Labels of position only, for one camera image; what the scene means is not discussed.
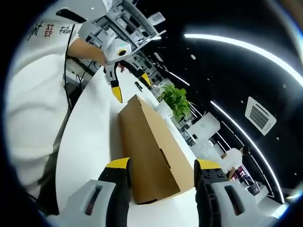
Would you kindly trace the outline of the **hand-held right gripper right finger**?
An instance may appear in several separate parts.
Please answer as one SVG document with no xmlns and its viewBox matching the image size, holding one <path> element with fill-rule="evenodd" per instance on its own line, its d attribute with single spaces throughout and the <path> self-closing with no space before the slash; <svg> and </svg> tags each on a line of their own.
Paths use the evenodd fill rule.
<svg viewBox="0 0 303 227">
<path fill-rule="evenodd" d="M 263 216 L 254 196 L 229 181 L 220 166 L 196 159 L 194 186 L 200 227 L 258 227 Z"/>
</svg>

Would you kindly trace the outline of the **person's left hand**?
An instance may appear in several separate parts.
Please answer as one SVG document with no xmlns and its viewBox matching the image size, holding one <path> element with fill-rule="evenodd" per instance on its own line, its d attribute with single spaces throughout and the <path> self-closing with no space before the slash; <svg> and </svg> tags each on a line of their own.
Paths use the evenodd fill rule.
<svg viewBox="0 0 303 227">
<path fill-rule="evenodd" d="M 107 66 L 107 61 L 102 51 L 98 51 L 94 57 L 94 61 L 102 66 Z"/>
</svg>

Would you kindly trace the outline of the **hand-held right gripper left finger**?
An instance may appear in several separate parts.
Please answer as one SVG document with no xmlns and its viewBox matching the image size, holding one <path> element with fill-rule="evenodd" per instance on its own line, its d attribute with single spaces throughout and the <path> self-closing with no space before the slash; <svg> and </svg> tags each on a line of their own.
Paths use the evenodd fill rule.
<svg viewBox="0 0 303 227">
<path fill-rule="evenodd" d="M 125 227 L 131 200 L 131 159 L 106 165 L 97 180 L 89 180 L 67 200 L 67 227 Z"/>
</svg>

